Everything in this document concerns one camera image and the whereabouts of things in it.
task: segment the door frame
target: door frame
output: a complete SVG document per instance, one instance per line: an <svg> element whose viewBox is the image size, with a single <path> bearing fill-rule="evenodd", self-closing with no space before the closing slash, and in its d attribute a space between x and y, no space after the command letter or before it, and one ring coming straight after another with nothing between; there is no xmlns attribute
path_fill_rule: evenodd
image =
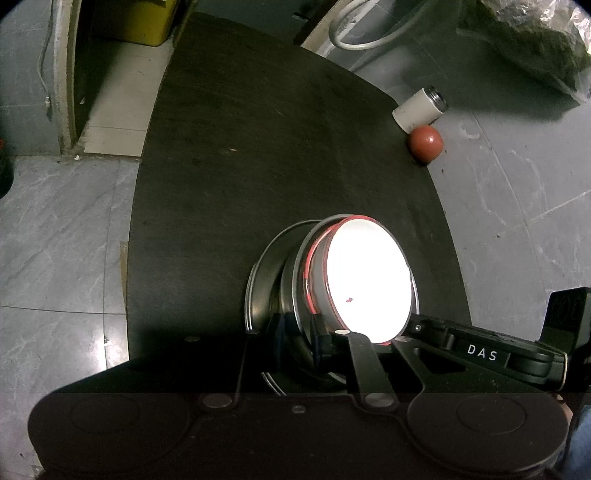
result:
<svg viewBox="0 0 591 480"><path fill-rule="evenodd" d="M53 45L53 115L62 153L72 150L76 138L74 114L74 58L80 7L83 0L58 0Z"/></svg>

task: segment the screw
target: screw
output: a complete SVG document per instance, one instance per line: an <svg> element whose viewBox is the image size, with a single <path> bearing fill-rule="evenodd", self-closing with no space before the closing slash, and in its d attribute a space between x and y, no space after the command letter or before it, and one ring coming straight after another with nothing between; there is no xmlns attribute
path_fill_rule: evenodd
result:
<svg viewBox="0 0 591 480"><path fill-rule="evenodd" d="M226 408L232 405L232 399L225 393L210 393L203 397L203 405L207 408Z"/></svg>
<svg viewBox="0 0 591 480"><path fill-rule="evenodd" d="M368 393L364 400L367 405L373 408L387 408L394 403L392 395L387 393Z"/></svg>

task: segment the yellow box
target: yellow box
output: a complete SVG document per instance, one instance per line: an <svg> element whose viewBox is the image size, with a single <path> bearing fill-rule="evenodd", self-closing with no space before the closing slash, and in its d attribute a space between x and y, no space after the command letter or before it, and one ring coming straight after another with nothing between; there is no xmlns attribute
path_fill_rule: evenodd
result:
<svg viewBox="0 0 591 480"><path fill-rule="evenodd" d="M101 37L157 47L170 33L180 0L98 0L92 31Z"/></svg>

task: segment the doorway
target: doorway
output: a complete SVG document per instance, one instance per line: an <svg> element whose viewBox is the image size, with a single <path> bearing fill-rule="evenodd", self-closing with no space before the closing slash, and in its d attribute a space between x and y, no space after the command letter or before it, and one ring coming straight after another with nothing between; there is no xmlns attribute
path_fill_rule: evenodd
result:
<svg viewBox="0 0 591 480"><path fill-rule="evenodd" d="M144 3L149 8L158 5ZM104 2L61 1L54 46L54 105L62 152L141 156L160 82L173 53L174 27L187 10L178 8L184 6L182 0L173 3L166 31L157 40L144 42L152 46L136 43L149 37L138 37L138 28L128 34L117 27L125 13L119 7L123 0L112 8L112 19L111 11L105 14ZM127 18L124 27L129 29L132 20ZM126 36L135 41L126 41Z"/></svg>

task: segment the black circular pad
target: black circular pad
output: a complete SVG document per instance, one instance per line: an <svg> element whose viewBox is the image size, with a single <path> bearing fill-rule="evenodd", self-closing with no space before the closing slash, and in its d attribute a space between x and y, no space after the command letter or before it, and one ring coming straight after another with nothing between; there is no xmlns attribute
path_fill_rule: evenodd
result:
<svg viewBox="0 0 591 480"><path fill-rule="evenodd" d="M526 418L521 405L500 395L468 397L457 406L456 413L466 427L488 435L514 432Z"/></svg>
<svg viewBox="0 0 591 480"><path fill-rule="evenodd" d="M177 394L52 393L31 412L29 437L63 472L117 473L173 450L189 421Z"/></svg>
<svg viewBox="0 0 591 480"><path fill-rule="evenodd" d="M418 395L408 425L425 449L455 468L515 473L556 457L568 424L545 393Z"/></svg>

